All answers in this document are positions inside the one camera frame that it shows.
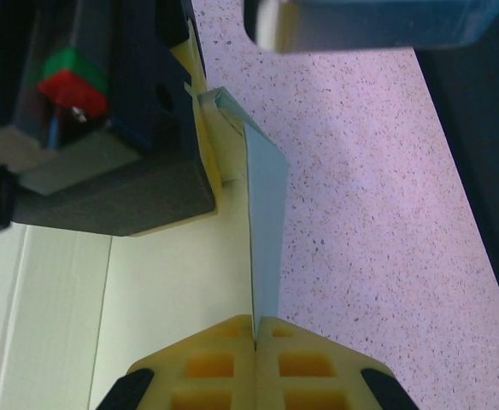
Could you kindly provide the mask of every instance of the green button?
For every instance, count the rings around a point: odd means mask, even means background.
[[[44,64],[43,80],[52,77],[61,70],[68,70],[78,75],[104,96],[107,96],[109,84],[105,74],[73,47],[66,47],[48,58]]]

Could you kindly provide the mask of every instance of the white speckled surface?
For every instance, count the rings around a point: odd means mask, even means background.
[[[271,55],[238,1],[194,7],[210,87],[291,161],[280,315],[422,409],[499,408],[499,289],[413,51]]]

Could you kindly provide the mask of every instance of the yellow foam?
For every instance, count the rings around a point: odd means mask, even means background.
[[[192,88],[194,88],[196,94],[199,96],[208,90],[208,85],[206,84],[206,74],[204,74],[202,59],[200,58],[200,51],[198,49],[197,35],[192,21],[188,20],[187,26],[189,27],[189,39],[184,43],[176,45],[170,51],[191,75]]]
[[[134,364],[155,376],[138,410],[381,410],[361,376],[382,363],[276,318],[235,316]]]
[[[138,410],[255,408],[251,316],[235,316],[135,363],[155,372]]]

